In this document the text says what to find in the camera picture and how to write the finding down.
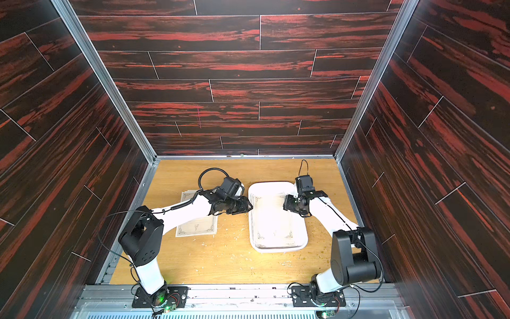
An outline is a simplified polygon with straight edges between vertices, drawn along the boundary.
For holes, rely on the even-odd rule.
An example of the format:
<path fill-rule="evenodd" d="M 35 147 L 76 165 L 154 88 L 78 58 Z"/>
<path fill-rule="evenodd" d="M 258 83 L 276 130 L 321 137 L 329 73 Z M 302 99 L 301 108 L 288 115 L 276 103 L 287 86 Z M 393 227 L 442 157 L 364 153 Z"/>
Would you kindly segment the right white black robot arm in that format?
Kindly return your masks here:
<path fill-rule="evenodd" d="M 312 276 L 310 301 L 319 307 L 340 296 L 347 287 L 384 279 L 375 234 L 349 220 L 323 191 L 306 191 L 285 197 L 283 209 L 300 217 L 315 217 L 331 235 L 330 267 Z"/>

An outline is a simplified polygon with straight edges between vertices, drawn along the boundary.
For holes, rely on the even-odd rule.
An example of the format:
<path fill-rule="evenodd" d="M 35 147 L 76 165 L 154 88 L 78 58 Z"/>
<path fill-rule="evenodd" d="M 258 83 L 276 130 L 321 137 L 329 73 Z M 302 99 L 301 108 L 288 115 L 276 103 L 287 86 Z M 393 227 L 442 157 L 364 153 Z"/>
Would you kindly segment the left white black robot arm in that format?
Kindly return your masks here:
<path fill-rule="evenodd" d="M 219 190 L 197 191 L 192 199 L 167 207 L 149 209 L 141 206 L 135 209 L 118 241 L 136 270 L 147 303 L 161 308 L 169 297 L 157 261 L 166 233 L 195 219 L 221 213 L 248 213 L 252 209 L 246 196 L 229 196 Z"/>

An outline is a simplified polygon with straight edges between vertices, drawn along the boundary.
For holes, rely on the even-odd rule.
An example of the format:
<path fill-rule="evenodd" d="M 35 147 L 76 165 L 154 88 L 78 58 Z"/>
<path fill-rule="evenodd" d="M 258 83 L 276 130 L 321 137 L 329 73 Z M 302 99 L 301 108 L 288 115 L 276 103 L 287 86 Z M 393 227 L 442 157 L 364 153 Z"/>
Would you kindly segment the stationery paper in tray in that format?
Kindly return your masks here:
<path fill-rule="evenodd" d="M 285 195 L 254 197 L 253 243 L 257 249 L 286 249 L 298 246 L 292 213 L 283 210 Z"/>

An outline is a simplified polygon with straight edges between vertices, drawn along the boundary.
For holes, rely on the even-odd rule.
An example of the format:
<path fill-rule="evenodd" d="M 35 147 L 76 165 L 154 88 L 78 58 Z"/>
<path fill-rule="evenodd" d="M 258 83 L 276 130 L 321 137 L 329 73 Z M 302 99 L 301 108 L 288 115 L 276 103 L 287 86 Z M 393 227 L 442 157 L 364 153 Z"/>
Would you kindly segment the white plastic storage tray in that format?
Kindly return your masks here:
<path fill-rule="evenodd" d="M 284 210 L 286 196 L 296 190 L 290 182 L 259 182 L 248 189 L 253 209 L 248 213 L 250 244 L 259 253 L 299 251 L 308 244 L 305 220 Z"/>

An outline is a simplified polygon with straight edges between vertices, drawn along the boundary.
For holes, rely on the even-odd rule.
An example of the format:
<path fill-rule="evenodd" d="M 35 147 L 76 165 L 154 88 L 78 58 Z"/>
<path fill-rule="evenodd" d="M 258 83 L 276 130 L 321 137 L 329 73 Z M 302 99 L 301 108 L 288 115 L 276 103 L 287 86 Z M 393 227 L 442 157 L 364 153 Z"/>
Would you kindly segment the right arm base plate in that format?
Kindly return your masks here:
<path fill-rule="evenodd" d="M 344 294 L 339 291 L 323 293 L 309 285 L 291 283 L 287 293 L 294 307 L 345 307 Z"/>

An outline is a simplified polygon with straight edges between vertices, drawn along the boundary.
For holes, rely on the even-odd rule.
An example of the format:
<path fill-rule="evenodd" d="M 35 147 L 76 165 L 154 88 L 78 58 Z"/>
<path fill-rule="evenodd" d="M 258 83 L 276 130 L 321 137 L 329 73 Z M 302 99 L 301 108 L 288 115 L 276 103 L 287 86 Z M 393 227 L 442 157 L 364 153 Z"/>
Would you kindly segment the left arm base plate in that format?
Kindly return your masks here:
<path fill-rule="evenodd" d="M 185 307 L 188 292 L 189 287 L 164 286 L 150 295 L 142 287 L 138 287 L 131 307 L 174 311 L 176 308 Z"/>

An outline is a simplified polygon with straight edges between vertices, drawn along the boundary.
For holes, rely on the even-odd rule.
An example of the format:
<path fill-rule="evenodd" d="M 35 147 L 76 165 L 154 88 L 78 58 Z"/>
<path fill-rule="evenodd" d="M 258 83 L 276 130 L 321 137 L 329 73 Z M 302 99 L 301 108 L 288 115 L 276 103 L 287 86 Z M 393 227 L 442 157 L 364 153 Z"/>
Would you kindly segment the front aluminium rail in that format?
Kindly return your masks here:
<path fill-rule="evenodd" d="M 174 310 L 134 308 L 130 285 L 88 285 L 71 318 L 412 318 L 394 284 L 347 288 L 328 306 L 298 306 L 287 284 L 190 284 Z"/>

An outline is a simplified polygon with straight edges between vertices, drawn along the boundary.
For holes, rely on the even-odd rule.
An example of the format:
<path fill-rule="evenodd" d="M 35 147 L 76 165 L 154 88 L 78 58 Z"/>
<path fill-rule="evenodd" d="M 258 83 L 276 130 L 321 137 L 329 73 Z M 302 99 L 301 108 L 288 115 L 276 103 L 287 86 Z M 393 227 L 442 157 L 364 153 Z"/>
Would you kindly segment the right aluminium frame post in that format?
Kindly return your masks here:
<path fill-rule="evenodd" d="M 359 99 L 353 118 L 348 126 L 348 129 L 335 153 L 335 160 L 339 167 L 341 167 L 341 160 L 349 146 L 350 141 L 354 137 L 355 131 L 361 123 L 362 117 L 365 114 L 369 102 L 375 93 L 379 82 L 381 81 L 385 70 L 393 56 L 404 32 L 411 20 L 411 17 L 418 5 L 418 0 L 404 1 L 401 10 L 398 12 L 394 25 L 390 30 L 389 36 L 382 48 L 381 54 L 375 64 L 375 67 L 367 81 L 366 87 Z"/>

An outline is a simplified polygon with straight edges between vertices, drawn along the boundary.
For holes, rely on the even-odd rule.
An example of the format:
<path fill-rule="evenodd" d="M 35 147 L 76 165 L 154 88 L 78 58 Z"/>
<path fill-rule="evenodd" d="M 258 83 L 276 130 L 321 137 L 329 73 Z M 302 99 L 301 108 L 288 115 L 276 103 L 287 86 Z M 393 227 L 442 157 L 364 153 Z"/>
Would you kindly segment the aluminium frame post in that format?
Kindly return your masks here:
<path fill-rule="evenodd" d="M 349 146 L 350 141 L 354 137 L 355 131 L 361 123 L 362 117 L 365 114 L 369 102 L 375 93 L 379 82 L 381 81 L 385 70 L 393 56 L 404 32 L 411 20 L 411 17 L 418 5 L 418 0 L 404 1 L 401 10 L 398 12 L 394 25 L 390 30 L 389 36 L 382 48 L 381 54 L 375 64 L 375 67 L 367 81 L 366 87 L 359 99 L 353 118 L 348 126 L 348 129 L 335 153 L 335 160 L 339 167 L 341 167 L 341 160 Z"/>
<path fill-rule="evenodd" d="M 50 2 L 56 9 L 66 28 L 69 30 L 91 69 L 94 71 L 94 74 L 124 121 L 127 129 L 134 137 L 134 140 L 142 151 L 147 162 L 150 165 L 153 165 L 157 159 L 157 154 L 154 148 L 149 143 L 146 135 L 135 120 L 134 115 L 131 113 L 126 101 L 122 97 L 113 78 L 100 58 L 98 51 L 90 40 L 90 37 L 76 15 L 70 1 L 51 0 Z"/>

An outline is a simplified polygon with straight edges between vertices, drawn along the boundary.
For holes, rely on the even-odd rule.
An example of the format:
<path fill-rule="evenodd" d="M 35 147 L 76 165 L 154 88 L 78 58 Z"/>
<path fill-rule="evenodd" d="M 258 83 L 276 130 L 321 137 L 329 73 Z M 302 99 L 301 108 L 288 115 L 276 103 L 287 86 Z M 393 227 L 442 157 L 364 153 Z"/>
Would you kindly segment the left aluminium frame post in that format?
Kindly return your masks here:
<path fill-rule="evenodd" d="M 157 159 L 157 154 L 154 148 L 149 143 L 146 135 L 135 120 L 134 115 L 131 113 L 126 101 L 122 97 L 113 78 L 100 58 L 98 51 L 90 40 L 90 37 L 76 15 L 70 1 L 51 0 L 50 2 L 56 9 L 66 28 L 69 30 L 91 69 L 94 71 L 94 74 L 124 121 L 127 129 L 134 137 L 134 140 L 142 151 L 147 162 L 150 165 L 153 165 Z"/>

